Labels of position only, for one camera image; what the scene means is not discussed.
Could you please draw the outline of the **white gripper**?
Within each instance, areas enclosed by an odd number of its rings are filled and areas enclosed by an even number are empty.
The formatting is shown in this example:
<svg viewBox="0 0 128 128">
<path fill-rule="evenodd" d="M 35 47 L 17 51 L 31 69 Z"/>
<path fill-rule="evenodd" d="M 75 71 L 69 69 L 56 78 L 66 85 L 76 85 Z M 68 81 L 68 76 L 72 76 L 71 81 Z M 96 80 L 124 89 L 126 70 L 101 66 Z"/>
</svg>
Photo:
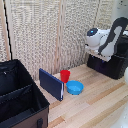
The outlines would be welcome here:
<svg viewBox="0 0 128 128">
<path fill-rule="evenodd" d="M 95 56 L 95 57 L 97 57 L 97 58 L 99 58 L 99 59 L 101 59 L 101 60 L 103 60 L 103 61 L 106 61 L 106 62 L 108 62 L 108 61 L 111 59 L 111 57 L 106 57 L 106 56 L 99 55 L 99 54 L 98 54 L 98 50 L 91 50 L 91 49 L 89 48 L 89 46 L 87 46 L 87 45 L 85 45 L 85 51 L 86 51 L 88 54 L 90 54 L 90 55 L 92 55 L 92 56 Z"/>
</svg>

